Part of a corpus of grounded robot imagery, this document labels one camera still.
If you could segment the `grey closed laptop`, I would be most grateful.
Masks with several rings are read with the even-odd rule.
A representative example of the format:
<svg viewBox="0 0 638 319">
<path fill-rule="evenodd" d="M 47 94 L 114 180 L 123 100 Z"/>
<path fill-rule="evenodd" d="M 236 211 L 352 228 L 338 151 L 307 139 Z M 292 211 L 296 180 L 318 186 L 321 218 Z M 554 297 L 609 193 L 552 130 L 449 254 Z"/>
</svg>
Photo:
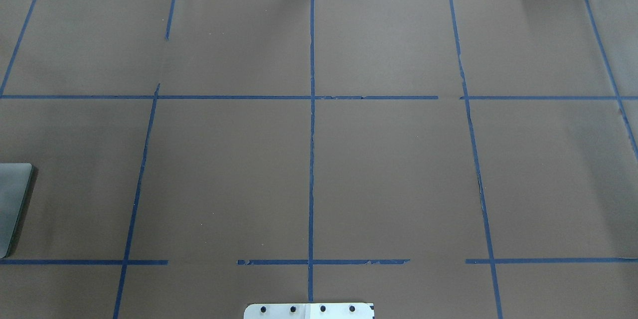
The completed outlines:
<svg viewBox="0 0 638 319">
<path fill-rule="evenodd" d="M 30 163 L 0 164 L 0 257 L 9 256 L 23 207 L 29 194 L 34 167 Z"/>
</svg>

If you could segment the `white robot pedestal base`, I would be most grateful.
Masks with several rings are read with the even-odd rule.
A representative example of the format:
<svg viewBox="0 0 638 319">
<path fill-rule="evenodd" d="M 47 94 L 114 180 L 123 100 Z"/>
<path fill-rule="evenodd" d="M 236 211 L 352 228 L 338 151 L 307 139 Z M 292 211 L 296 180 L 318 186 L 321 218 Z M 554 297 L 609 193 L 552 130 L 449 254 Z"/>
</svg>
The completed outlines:
<svg viewBox="0 0 638 319">
<path fill-rule="evenodd" d="M 244 319 L 374 319 L 369 303 L 265 303 L 248 305 Z"/>
</svg>

